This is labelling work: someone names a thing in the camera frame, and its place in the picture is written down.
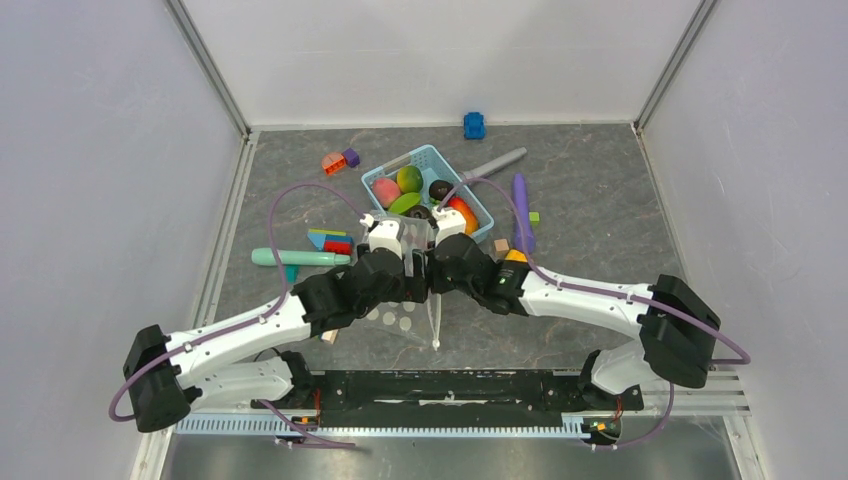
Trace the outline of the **orange red toy fruit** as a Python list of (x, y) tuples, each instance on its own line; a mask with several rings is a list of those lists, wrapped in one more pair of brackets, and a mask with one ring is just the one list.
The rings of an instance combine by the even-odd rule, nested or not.
[(469, 206), (469, 204), (467, 202), (465, 202), (461, 197), (453, 196), (447, 202), (447, 205), (450, 208), (459, 212), (463, 216), (463, 218), (465, 219), (466, 225), (465, 225), (464, 233), (466, 235), (472, 235), (474, 232), (476, 232), (479, 229), (479, 221), (478, 221), (476, 215), (474, 214), (474, 212), (471, 209), (471, 207)]

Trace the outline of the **clear polka dot zip bag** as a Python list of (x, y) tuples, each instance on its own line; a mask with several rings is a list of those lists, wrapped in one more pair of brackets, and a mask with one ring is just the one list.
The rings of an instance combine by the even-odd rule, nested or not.
[[(436, 231), (429, 221), (377, 210), (372, 210), (370, 214), (377, 218), (393, 217), (402, 223), (403, 253), (412, 248), (426, 253), (432, 247)], [(423, 303), (380, 303), (366, 314), (365, 319), (376, 328), (402, 335), (414, 343), (434, 350), (440, 346), (441, 297), (432, 292), (428, 291)]]

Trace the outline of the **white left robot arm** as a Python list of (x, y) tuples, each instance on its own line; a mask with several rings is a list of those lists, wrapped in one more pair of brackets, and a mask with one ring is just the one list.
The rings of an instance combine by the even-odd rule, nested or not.
[(275, 300), (210, 327), (166, 334), (157, 325), (139, 330), (123, 366), (124, 384), (109, 406), (116, 422), (134, 422), (141, 433), (170, 427), (213, 395), (229, 379), (247, 381), (256, 400), (306, 405), (313, 379), (298, 370), (281, 376), (238, 361), (272, 347), (344, 329), (382, 303), (423, 303), (428, 296), (427, 255), (378, 248), (351, 266), (336, 267), (295, 284)]

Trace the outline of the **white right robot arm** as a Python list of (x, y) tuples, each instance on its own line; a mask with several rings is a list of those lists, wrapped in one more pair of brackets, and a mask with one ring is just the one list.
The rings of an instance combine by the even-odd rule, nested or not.
[(591, 408), (644, 382), (706, 384), (720, 320), (676, 276), (662, 274), (653, 284), (570, 277), (535, 269), (517, 251), (494, 260), (464, 234), (438, 243), (428, 260), (434, 293), (459, 291), (498, 315), (560, 317), (627, 336), (624, 345), (585, 361), (577, 392)]

